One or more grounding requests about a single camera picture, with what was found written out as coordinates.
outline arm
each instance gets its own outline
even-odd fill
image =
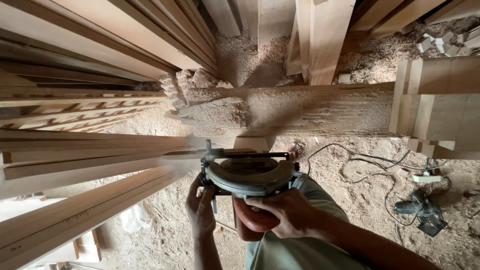
[[[222,270],[220,257],[213,240],[215,218],[212,201],[215,188],[213,185],[197,193],[200,187],[200,174],[193,181],[188,192],[185,209],[187,210],[193,232],[193,253],[196,270]]]
[[[316,209],[296,188],[272,197],[248,198],[245,202],[280,219],[280,224],[272,230],[280,238],[322,239],[344,249],[371,269],[440,269],[393,241]]]

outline foot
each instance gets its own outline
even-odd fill
[[[288,152],[292,161],[295,162],[301,154],[301,147],[298,142],[292,142],[287,146],[285,152]]]

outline dirt floor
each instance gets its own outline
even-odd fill
[[[432,30],[452,30],[455,34],[478,25],[478,19],[464,19],[430,27]],[[342,48],[338,72],[351,72],[351,83],[379,83],[395,80],[396,63],[403,59],[419,57],[432,58],[442,55],[436,48],[420,54],[415,41],[425,31],[424,25],[415,25],[407,35],[394,34],[390,37],[367,40],[363,34],[349,33]],[[217,37],[219,79],[228,80],[234,86],[254,87],[300,85],[299,75],[285,77],[283,59],[288,38],[274,40],[257,54],[256,45],[250,42],[248,33],[240,37]],[[462,48],[459,55],[469,55]],[[143,114],[116,125],[108,133],[185,136],[192,130],[180,122],[166,119],[163,114],[170,110],[168,103],[162,103]],[[278,137],[273,151],[283,151],[292,138]],[[407,151],[405,138],[360,138],[329,137],[296,138],[302,145],[301,171],[308,170],[306,158],[329,143],[341,144],[352,151],[399,160]],[[478,161],[452,160],[439,171],[442,181],[433,184],[419,184],[411,177],[399,177],[398,166],[387,170],[389,176],[372,176],[358,184],[364,176],[383,172],[378,167],[362,161],[349,161],[354,157],[345,150],[331,146],[311,158],[311,176],[345,210],[351,223],[385,236],[428,258],[446,270],[480,269],[480,215],[469,219],[480,209],[480,196],[466,196],[465,192],[480,190],[480,163]],[[404,164],[424,168],[426,158],[421,154],[409,154]],[[120,217],[101,225],[97,231],[101,244],[101,263],[84,263],[102,270],[109,269],[162,269],[192,270],[193,245],[191,228],[183,209],[190,183],[199,171],[200,163],[185,177],[155,194],[144,202],[150,217],[154,220],[150,229],[141,229],[130,234],[121,227]],[[45,192],[51,197],[73,196],[85,190],[107,184],[123,176],[90,181]],[[448,227],[435,238],[416,228],[418,222],[409,227],[396,226],[384,206],[385,195],[390,191],[386,205],[393,211],[393,205],[407,200],[409,194],[421,189],[431,194],[441,206]],[[404,223],[412,216],[393,214]],[[231,201],[218,200],[217,220],[233,227]],[[245,246],[234,233],[224,230],[214,234],[225,270],[244,269]]]

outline hand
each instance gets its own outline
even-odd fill
[[[310,236],[310,231],[323,222],[319,215],[328,215],[313,207],[296,188],[270,197],[250,197],[245,203],[267,210],[280,220],[280,224],[272,229],[279,238]]]
[[[185,209],[192,224],[194,236],[212,234],[216,226],[212,205],[210,204],[215,192],[215,187],[210,185],[203,191],[197,193],[200,187],[201,174],[202,173],[199,173],[197,175],[197,178],[190,186],[187,201],[185,202]]]

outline plastic bag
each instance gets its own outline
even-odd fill
[[[120,214],[121,226],[129,233],[135,233],[142,227],[150,229],[153,220],[148,217],[144,203],[139,202]]]

